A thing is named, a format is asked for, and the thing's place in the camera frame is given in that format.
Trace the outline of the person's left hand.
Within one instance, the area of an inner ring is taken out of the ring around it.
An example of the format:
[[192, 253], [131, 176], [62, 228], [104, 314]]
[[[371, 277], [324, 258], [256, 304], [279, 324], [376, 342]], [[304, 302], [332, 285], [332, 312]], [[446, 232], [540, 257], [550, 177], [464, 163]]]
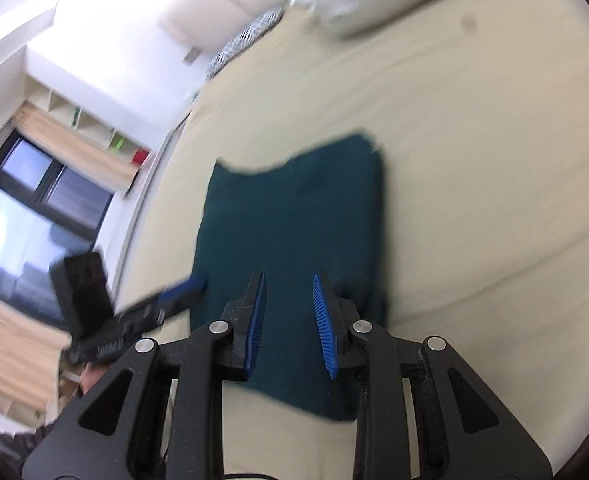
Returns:
[[97, 384], [98, 380], [107, 372], [109, 364], [87, 363], [80, 376], [78, 392], [81, 396], [88, 393]]

